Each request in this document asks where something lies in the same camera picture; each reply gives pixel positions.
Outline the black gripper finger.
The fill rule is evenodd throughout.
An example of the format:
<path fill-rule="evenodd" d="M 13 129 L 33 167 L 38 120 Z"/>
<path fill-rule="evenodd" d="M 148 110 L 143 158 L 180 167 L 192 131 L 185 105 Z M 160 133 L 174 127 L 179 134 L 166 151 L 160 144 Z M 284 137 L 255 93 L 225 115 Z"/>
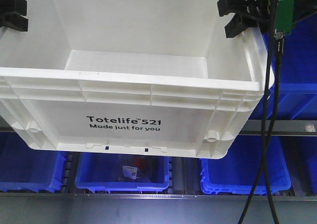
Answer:
<path fill-rule="evenodd" d="M 28 31 L 28 19 L 17 14 L 10 14 L 0 17 L 0 26 L 20 32 Z"/>
<path fill-rule="evenodd" d="M 257 27 L 258 24 L 255 20 L 234 14 L 232 19 L 224 27 L 226 38 L 234 38 L 248 28 Z"/>
<path fill-rule="evenodd" d="M 4 17 L 11 14 L 21 16 L 27 15 L 26 0 L 0 0 L 0 16 Z"/>
<path fill-rule="evenodd" d="M 220 17 L 230 13 L 252 19 L 257 22 L 268 22 L 269 0 L 219 0 L 217 2 Z"/>

